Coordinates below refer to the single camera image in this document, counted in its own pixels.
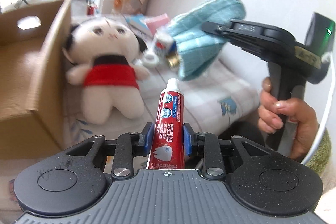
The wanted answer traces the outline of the right hand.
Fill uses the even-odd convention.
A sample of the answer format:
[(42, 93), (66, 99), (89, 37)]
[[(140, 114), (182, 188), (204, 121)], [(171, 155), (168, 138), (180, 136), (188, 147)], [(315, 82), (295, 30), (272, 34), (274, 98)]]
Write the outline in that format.
[(280, 118), (281, 114), (295, 120), (297, 131), (289, 157), (301, 161), (309, 152), (319, 128), (315, 110), (298, 98), (279, 101), (271, 95), (271, 90), (272, 84), (267, 77), (262, 82), (260, 93), (258, 128), (265, 133), (273, 134), (284, 125)]

